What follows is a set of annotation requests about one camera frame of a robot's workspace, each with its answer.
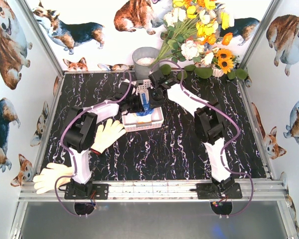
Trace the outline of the blue dotted work glove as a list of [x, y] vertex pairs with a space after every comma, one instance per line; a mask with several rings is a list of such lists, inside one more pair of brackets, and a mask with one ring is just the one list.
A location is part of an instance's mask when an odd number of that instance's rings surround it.
[[151, 115], [154, 112], [154, 109], [150, 108], [150, 102], [147, 100], [146, 98], [146, 93], [142, 92], [140, 94], [141, 98], [142, 98], [142, 106], [144, 111], [143, 112], [138, 112], [136, 113], [136, 115], [138, 116], [146, 116], [146, 115]]

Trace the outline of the yellow palm glove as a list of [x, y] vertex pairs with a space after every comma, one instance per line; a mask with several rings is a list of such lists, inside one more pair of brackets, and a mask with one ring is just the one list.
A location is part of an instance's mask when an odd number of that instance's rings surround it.
[[133, 116], [133, 124], [152, 122], [152, 115], [138, 116], [136, 114], [132, 114], [132, 116]]

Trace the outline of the cream glove off table edge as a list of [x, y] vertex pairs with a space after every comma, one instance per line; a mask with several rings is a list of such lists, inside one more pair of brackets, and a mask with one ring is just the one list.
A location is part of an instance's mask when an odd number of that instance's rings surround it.
[[34, 176], [34, 189], [38, 195], [54, 190], [55, 182], [59, 179], [56, 187], [59, 188], [70, 182], [73, 174], [73, 167], [64, 164], [48, 163], [39, 175]]

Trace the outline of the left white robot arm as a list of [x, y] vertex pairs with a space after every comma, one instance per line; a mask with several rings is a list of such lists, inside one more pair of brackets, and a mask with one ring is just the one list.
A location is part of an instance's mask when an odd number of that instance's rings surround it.
[[62, 128], [60, 143], [70, 154], [73, 167], [72, 178], [79, 184], [87, 184], [91, 179], [89, 149], [94, 143], [97, 124], [115, 117], [119, 112], [144, 112], [136, 86], [129, 80], [120, 83], [114, 96], [90, 107], [74, 106]]

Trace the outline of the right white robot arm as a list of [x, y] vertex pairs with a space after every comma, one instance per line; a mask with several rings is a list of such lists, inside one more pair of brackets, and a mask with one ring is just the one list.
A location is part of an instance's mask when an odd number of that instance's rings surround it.
[[159, 108], [165, 99], [177, 103], [194, 117], [194, 128], [197, 137], [207, 149], [212, 179], [224, 183], [230, 178], [225, 152], [225, 117], [221, 115], [218, 102], [210, 103], [187, 90], [178, 79], [163, 75], [161, 70], [149, 75], [152, 86], [149, 91], [149, 107]]

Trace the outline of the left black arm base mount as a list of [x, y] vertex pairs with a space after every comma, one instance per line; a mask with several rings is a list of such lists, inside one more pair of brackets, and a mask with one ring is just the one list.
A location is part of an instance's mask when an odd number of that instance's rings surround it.
[[66, 200], [106, 200], [109, 193], [109, 184], [96, 184], [88, 181], [86, 184], [80, 184], [74, 180], [66, 184], [64, 199]]

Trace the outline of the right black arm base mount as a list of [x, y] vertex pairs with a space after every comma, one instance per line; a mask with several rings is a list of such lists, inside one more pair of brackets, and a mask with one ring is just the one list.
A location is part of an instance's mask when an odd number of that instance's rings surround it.
[[211, 183], [197, 183], [195, 188], [190, 189], [196, 192], [198, 199], [242, 199], [240, 184], [235, 182], [232, 177], [218, 182], [212, 178]]

